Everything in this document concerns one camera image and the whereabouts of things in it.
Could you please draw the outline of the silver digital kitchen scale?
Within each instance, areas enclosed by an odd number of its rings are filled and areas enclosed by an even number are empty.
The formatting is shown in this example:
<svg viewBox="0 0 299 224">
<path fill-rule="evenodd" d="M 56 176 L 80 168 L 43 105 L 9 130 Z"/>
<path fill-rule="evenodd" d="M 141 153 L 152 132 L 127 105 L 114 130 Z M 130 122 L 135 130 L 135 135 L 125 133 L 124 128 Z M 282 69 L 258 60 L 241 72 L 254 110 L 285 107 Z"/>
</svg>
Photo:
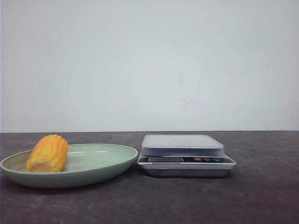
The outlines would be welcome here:
<svg viewBox="0 0 299 224">
<path fill-rule="evenodd" d="M 153 177 L 224 177 L 236 166 L 220 142 L 202 134 L 145 135 L 137 164 Z"/>
</svg>

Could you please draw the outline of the light green plate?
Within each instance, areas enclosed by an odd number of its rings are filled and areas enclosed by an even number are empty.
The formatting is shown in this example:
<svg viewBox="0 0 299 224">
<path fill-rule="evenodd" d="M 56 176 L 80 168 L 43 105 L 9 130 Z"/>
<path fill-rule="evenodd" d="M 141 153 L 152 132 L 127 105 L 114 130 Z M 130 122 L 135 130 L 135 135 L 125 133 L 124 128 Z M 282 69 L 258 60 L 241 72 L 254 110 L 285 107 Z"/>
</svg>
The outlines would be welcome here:
<svg viewBox="0 0 299 224">
<path fill-rule="evenodd" d="M 80 187 L 109 180 L 126 172 L 138 157 L 132 147 L 116 144 L 73 144 L 61 172 L 25 172 L 31 154 L 25 151 L 11 155 L 0 163 L 3 175 L 27 187 L 62 189 Z"/>
</svg>

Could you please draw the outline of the yellow corn cob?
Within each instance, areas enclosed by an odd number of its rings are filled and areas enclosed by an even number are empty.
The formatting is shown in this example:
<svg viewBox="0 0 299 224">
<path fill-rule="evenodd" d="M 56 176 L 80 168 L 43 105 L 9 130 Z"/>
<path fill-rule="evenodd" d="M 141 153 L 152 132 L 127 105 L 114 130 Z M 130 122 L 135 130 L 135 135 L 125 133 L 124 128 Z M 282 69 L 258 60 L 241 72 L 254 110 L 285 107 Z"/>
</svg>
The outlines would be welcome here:
<svg viewBox="0 0 299 224">
<path fill-rule="evenodd" d="M 34 146 L 25 165 L 31 173 L 61 172 L 68 154 L 68 143 L 60 135 L 48 135 Z"/>
</svg>

